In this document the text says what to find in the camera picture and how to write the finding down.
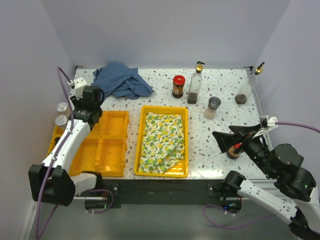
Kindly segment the corner glass bottle gold pourer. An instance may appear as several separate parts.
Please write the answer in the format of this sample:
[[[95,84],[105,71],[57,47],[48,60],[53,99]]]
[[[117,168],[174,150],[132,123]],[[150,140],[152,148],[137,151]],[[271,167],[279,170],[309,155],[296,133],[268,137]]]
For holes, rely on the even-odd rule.
[[[235,102],[238,105],[243,105],[247,102],[249,97],[256,90],[259,83],[259,75],[263,72],[265,62],[263,61],[259,66],[253,69],[253,71],[245,78],[240,89],[235,95]]]

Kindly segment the lemon print cloth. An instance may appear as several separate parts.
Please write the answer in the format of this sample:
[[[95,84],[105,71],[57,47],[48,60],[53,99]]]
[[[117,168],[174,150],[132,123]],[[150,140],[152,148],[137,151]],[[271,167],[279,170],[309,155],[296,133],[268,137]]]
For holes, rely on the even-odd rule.
[[[185,136],[180,114],[148,112],[142,132],[139,172],[164,174],[184,158]]]

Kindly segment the yellow compartment organizer tray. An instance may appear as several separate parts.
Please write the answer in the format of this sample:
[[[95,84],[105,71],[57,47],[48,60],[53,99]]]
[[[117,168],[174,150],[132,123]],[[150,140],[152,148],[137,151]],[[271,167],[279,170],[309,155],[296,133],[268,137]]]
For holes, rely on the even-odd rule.
[[[53,168],[71,177],[85,171],[123,177],[129,122],[127,111],[104,111],[94,127],[81,119],[69,121],[65,130],[55,127],[43,163],[48,167],[54,159]]]

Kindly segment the red cap soy bottle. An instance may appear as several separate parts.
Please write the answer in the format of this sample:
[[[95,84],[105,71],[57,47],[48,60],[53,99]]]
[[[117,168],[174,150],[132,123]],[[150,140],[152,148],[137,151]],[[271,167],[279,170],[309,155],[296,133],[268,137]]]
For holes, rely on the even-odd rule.
[[[240,155],[243,153],[243,151],[241,150],[240,152],[236,153],[236,150],[238,150],[240,148],[242,144],[241,143],[238,143],[234,146],[232,146],[227,152],[227,156],[230,158],[230,159],[238,159],[240,157]]]

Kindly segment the blue checkered shirt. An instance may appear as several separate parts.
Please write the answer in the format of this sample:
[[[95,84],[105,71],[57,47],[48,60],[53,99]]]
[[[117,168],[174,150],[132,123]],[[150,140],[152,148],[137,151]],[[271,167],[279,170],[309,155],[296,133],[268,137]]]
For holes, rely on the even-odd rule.
[[[109,62],[107,66],[93,72],[92,85],[100,87],[104,97],[137,100],[149,97],[153,88],[139,75],[138,68],[130,68],[122,63]]]

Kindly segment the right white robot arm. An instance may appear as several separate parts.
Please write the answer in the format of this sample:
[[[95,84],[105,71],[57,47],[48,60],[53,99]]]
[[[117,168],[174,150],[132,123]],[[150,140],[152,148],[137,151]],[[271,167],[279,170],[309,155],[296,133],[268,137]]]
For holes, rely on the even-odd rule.
[[[288,143],[269,150],[264,133],[276,125],[229,126],[231,133],[213,131],[222,153],[238,146],[235,153],[244,152],[274,186],[292,202],[286,202],[255,185],[241,173],[231,170],[222,182],[224,195],[239,195],[266,208],[302,240],[320,238],[320,191],[313,175],[302,168],[304,158]]]

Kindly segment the yellow flat tray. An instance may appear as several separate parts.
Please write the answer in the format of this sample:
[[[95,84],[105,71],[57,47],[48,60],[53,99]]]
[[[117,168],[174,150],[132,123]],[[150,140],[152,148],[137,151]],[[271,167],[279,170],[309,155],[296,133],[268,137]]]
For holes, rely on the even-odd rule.
[[[188,109],[141,108],[134,174],[144,177],[186,178],[188,172]]]

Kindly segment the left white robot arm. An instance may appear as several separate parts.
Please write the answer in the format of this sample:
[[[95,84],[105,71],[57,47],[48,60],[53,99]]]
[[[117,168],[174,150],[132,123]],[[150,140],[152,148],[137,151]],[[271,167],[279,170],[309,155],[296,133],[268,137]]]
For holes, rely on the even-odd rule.
[[[28,170],[31,195],[34,201],[69,206],[74,196],[87,191],[99,196],[104,190],[101,173],[83,171],[71,177],[69,170],[84,139],[90,134],[103,115],[98,86],[86,86],[82,98],[72,98],[75,105],[62,136],[40,165]]]

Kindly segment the red lid sauce jar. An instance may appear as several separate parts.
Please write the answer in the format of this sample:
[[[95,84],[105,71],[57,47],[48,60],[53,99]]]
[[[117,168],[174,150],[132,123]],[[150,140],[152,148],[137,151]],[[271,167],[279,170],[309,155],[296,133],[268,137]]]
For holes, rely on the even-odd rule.
[[[173,89],[172,89],[173,97],[181,98],[183,96],[185,82],[186,82],[186,79],[182,75],[176,75],[173,77]]]

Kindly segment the blue label spice jar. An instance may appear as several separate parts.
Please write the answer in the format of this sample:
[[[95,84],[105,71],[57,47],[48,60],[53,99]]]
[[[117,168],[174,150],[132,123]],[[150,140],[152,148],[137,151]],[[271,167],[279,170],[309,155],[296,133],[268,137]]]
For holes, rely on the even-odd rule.
[[[56,111],[59,116],[70,117],[71,111],[70,107],[66,102],[60,102],[56,105]]]

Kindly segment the glass oil bottle gold pourer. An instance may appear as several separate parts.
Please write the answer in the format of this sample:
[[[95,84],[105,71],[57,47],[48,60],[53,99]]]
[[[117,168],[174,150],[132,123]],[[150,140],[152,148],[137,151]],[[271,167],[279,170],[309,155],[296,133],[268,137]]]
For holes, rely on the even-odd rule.
[[[198,61],[196,63],[195,72],[190,78],[190,85],[188,89],[187,103],[196,104],[198,96],[202,86],[202,71],[204,69],[205,63]]]

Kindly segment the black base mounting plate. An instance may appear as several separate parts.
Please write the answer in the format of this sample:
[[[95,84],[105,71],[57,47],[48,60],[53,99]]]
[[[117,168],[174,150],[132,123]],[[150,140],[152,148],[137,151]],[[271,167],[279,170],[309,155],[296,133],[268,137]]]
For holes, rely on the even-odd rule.
[[[223,190],[219,179],[151,180],[122,179],[103,180],[102,188],[110,191],[84,192],[76,199],[84,199],[87,210],[103,209],[111,205],[216,205],[232,213],[243,207],[243,198]]]

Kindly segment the grey cap salt grinder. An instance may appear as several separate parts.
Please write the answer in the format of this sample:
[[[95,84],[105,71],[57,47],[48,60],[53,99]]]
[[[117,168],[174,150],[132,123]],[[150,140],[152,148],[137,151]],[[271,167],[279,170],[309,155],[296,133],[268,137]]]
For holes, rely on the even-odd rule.
[[[220,107],[222,101],[219,97],[212,96],[208,100],[208,106],[204,111],[204,117],[211,120],[216,116],[217,109]]]

